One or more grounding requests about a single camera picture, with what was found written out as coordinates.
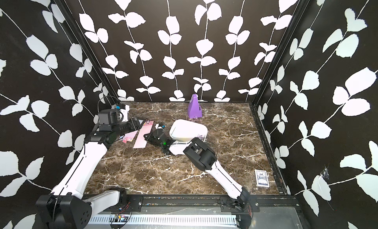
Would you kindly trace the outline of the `pink sticker sheet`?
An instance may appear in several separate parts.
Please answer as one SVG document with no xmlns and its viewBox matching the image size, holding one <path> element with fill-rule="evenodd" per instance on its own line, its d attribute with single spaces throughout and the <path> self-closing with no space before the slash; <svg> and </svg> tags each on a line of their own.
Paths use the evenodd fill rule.
<svg viewBox="0 0 378 229">
<path fill-rule="evenodd" d="M 138 136 L 136 138 L 136 142 L 133 146 L 133 149 L 139 149 L 139 148 L 145 148 L 147 145 L 147 141 L 145 140 L 145 135 L 149 134 L 151 132 L 151 129 L 153 127 L 154 121 L 152 120 L 146 120 L 142 126 L 142 128 L 139 130 Z"/>
<path fill-rule="evenodd" d="M 135 138 L 135 136 L 137 135 L 137 133 L 138 133 L 138 131 L 126 133 L 122 138 L 122 142 L 123 143 L 132 142 L 133 139 Z"/>
</svg>

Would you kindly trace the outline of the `white plastic storage box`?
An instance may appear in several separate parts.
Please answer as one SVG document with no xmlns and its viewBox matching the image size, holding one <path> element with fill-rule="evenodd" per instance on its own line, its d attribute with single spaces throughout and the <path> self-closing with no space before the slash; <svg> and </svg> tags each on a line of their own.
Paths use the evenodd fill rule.
<svg viewBox="0 0 378 229">
<path fill-rule="evenodd" d="M 188 142 L 195 137 L 204 139 L 208 129 L 205 125 L 188 120 L 176 120 L 170 128 L 169 135 L 172 139 L 180 142 Z"/>
</svg>

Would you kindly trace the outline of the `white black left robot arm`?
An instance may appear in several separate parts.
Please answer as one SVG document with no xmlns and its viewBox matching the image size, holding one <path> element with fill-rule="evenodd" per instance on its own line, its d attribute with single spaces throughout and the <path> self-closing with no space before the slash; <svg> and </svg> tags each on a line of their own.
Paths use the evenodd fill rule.
<svg viewBox="0 0 378 229">
<path fill-rule="evenodd" d="M 49 195 L 36 202 L 45 229 L 83 229 L 90 219 L 121 201 L 123 190 L 116 188 L 83 199 L 87 183 L 96 166 L 119 137 L 141 129 L 143 121 L 100 117 L 83 149 L 63 180 Z"/>
</svg>

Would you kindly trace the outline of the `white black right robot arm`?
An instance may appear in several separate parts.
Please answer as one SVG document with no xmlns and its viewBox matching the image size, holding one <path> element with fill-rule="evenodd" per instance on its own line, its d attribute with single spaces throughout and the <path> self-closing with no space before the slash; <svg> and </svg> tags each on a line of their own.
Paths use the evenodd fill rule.
<svg viewBox="0 0 378 229">
<path fill-rule="evenodd" d="M 145 140 L 160 147 L 166 155 L 185 155 L 199 170 L 210 174 L 230 197 L 230 207 L 239 212 L 251 210 L 250 193 L 237 183 L 221 166 L 216 153 L 200 138 L 178 141 L 168 137 L 162 129 L 144 135 Z"/>
</svg>

